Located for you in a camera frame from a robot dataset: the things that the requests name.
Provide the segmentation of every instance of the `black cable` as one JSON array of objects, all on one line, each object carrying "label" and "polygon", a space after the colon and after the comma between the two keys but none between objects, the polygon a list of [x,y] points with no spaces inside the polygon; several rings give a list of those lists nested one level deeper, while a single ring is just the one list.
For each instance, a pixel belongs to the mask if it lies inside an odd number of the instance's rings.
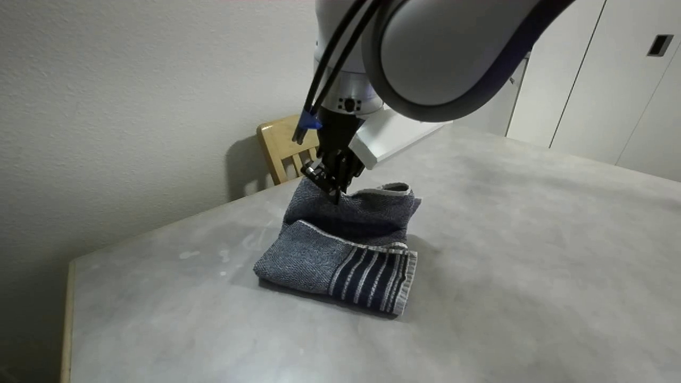
[{"label": "black cable", "polygon": [[345,30],[347,30],[350,24],[355,20],[355,15],[362,11],[364,5],[366,5],[366,0],[355,0],[355,3],[351,5],[351,9],[345,12],[345,17],[340,20],[340,24],[338,24],[338,27],[334,30],[333,38],[328,40],[328,44],[325,44],[325,48],[324,48],[324,56],[322,56],[322,60],[319,60],[319,65],[317,65],[317,70],[315,70],[315,78],[312,78],[312,82],[310,82],[310,89],[309,89],[309,93],[306,93],[306,100],[305,100],[302,111],[310,111],[312,100],[315,100],[315,95],[317,95],[317,88],[319,88],[319,82],[322,82],[322,78],[324,78],[325,65],[328,65],[331,60],[334,58],[334,51],[336,51],[336,47],[338,47],[338,43],[340,43],[340,38],[343,38],[343,33],[345,33]]},{"label": "black cable", "polygon": [[369,22],[375,17],[375,12],[378,11],[381,0],[372,0],[370,7],[366,9],[366,12],[362,15],[358,27],[354,30],[351,38],[347,40],[345,48],[338,56],[338,62],[334,64],[333,72],[325,78],[324,89],[317,95],[317,103],[312,105],[312,108],[309,108],[312,114],[319,112],[324,98],[328,95],[328,92],[333,89],[343,64],[347,62],[350,53],[354,51],[354,47],[358,44],[362,31],[366,30]]}]

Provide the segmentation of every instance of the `cabinet door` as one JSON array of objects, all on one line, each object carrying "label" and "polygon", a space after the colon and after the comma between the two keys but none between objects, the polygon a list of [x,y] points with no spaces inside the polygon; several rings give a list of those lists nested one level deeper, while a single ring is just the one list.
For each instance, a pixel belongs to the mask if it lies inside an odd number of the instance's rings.
[{"label": "cabinet door", "polygon": [[621,165],[681,180],[681,48],[625,145]]},{"label": "cabinet door", "polygon": [[604,0],[576,0],[533,48],[509,136],[549,147]]},{"label": "cabinet door", "polygon": [[607,3],[554,149],[617,163],[670,62],[649,51],[658,33],[679,31],[679,15],[676,0]]}]

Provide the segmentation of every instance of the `gray table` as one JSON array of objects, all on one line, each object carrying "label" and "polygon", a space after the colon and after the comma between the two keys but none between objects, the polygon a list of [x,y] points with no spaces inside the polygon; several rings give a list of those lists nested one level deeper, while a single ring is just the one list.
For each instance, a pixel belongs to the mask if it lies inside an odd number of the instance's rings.
[{"label": "gray table", "polygon": [[388,180],[424,198],[404,317],[257,284],[290,183],[79,257],[71,380],[681,380],[681,186],[468,130]]}]

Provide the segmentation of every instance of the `wooden chair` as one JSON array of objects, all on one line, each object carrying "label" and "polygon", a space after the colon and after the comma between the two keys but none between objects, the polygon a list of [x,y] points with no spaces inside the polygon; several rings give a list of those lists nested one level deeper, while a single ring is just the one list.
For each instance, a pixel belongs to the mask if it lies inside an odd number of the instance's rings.
[{"label": "wooden chair", "polygon": [[317,132],[309,130],[302,145],[299,145],[292,140],[295,124],[299,116],[286,116],[257,127],[257,136],[266,149],[271,174],[276,186],[293,179],[288,174],[288,162],[293,163],[295,177],[300,177],[305,158],[317,158]]}]

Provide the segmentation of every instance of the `white stripe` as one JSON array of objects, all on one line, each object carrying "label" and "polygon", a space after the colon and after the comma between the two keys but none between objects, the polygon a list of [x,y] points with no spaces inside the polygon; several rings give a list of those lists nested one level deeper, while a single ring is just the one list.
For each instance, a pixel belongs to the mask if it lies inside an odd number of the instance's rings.
[{"label": "white stripe", "polygon": [[383,265],[381,265],[381,271],[378,271],[378,277],[376,277],[375,284],[370,288],[369,307],[370,307],[370,303],[375,303],[376,288],[378,288],[378,281],[381,281],[385,267],[388,267],[388,262],[390,262],[390,253],[385,255],[385,262],[383,262]]},{"label": "white stripe", "polygon": [[395,267],[394,267],[394,273],[392,273],[392,277],[390,277],[390,288],[388,288],[385,293],[383,293],[383,305],[381,305],[381,311],[383,311],[383,312],[388,312],[390,296],[392,296],[394,288],[399,284],[395,279],[399,279],[399,275],[400,275],[400,267],[403,267],[403,260],[399,257],[399,260],[395,260]]},{"label": "white stripe", "polygon": [[395,290],[390,293],[390,307],[392,307],[390,312],[394,312],[394,309],[395,309],[395,300],[399,300],[399,293],[400,293],[400,284],[404,283],[404,271],[407,271],[407,257],[403,257],[403,267],[400,267],[400,273],[399,273]]},{"label": "white stripe", "polygon": [[355,257],[355,253],[358,253],[358,247],[354,247],[354,250],[347,255],[347,260],[340,263],[340,267],[336,267],[336,275],[334,275],[334,279],[333,279],[333,284],[328,288],[328,293],[331,293],[331,296],[334,296],[338,277],[340,277],[343,267]]},{"label": "white stripe", "polygon": [[366,248],[364,248],[364,253],[362,253],[362,260],[354,265],[354,271],[351,271],[350,277],[345,279],[340,300],[345,300],[350,281],[354,281],[354,275],[355,275],[355,271],[360,267],[360,263],[364,262],[364,257],[366,257]]},{"label": "white stripe", "polygon": [[369,277],[370,267],[376,263],[376,260],[378,260],[378,253],[375,253],[375,260],[370,260],[369,267],[364,271],[364,275],[360,279],[360,284],[358,284],[358,291],[355,291],[355,305],[360,303],[360,293],[364,290],[366,277]]}]

